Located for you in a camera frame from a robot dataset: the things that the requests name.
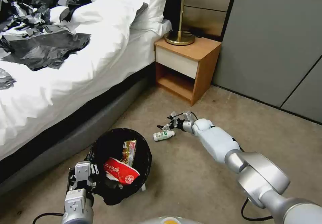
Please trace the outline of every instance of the table lamp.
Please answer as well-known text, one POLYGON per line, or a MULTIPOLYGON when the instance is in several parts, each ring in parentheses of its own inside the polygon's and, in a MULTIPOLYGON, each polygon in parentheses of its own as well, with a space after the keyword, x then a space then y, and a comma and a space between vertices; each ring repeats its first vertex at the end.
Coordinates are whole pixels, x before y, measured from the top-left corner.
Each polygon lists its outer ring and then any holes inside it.
POLYGON ((169 44, 184 46, 184 45, 190 45, 195 41, 195 36, 192 33, 188 31, 182 31, 181 29, 183 7, 184 7, 184 0, 181 0, 179 30, 170 31, 164 36, 165 41, 168 42, 169 44))

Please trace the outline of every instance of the floor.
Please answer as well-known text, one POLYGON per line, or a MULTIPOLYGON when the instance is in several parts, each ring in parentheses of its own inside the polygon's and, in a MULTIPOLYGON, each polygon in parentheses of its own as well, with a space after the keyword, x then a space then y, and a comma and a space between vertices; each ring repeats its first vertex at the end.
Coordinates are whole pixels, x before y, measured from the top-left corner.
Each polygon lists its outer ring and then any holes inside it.
MULTIPOLYGON (((111 207, 95 196, 95 224, 135 224, 163 215, 204 224, 249 223, 240 215, 245 196, 234 174, 215 163, 197 138, 178 130, 168 140, 153 141, 156 125, 167 123, 172 111, 184 110, 210 119, 245 151, 258 151, 277 164, 291 179, 285 196, 322 204, 322 126, 217 87, 211 87, 193 107, 163 89, 151 88, 114 125, 135 129, 149 143, 153 163, 147 190, 111 207)), ((41 213, 63 212, 68 167, 81 161, 87 151, 1 197, 0 223, 32 223, 41 213)), ((245 214, 262 217, 267 212, 250 204, 245 214)), ((60 222, 60 217, 43 217, 37 224, 60 222)))

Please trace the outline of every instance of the nightstand drawer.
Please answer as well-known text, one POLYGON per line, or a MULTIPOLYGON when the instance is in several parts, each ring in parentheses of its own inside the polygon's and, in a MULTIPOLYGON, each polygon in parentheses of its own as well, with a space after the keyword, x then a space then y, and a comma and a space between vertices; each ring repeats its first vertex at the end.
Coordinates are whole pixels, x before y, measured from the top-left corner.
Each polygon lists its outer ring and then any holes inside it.
POLYGON ((185 58, 168 50, 156 47, 156 62, 176 70, 193 79, 196 78, 198 62, 185 58))

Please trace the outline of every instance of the plastic bottle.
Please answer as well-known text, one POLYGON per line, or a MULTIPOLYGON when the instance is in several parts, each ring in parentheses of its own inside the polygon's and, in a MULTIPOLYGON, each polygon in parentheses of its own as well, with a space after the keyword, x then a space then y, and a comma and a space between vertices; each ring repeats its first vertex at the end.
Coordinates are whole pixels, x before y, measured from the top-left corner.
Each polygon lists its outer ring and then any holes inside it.
POLYGON ((173 130, 171 131, 162 131, 153 134, 154 141, 160 141, 164 139, 171 138, 172 136, 175 136, 175 132, 173 130))

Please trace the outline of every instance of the wooden nightstand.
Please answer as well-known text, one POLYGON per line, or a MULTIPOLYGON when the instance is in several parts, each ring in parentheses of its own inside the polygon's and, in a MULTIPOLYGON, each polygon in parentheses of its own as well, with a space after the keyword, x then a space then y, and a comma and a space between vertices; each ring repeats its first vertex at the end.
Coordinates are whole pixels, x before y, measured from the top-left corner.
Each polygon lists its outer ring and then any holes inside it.
POLYGON ((157 84, 192 106, 210 87, 221 43, 196 38, 191 45, 175 46, 160 39, 154 45, 157 84))

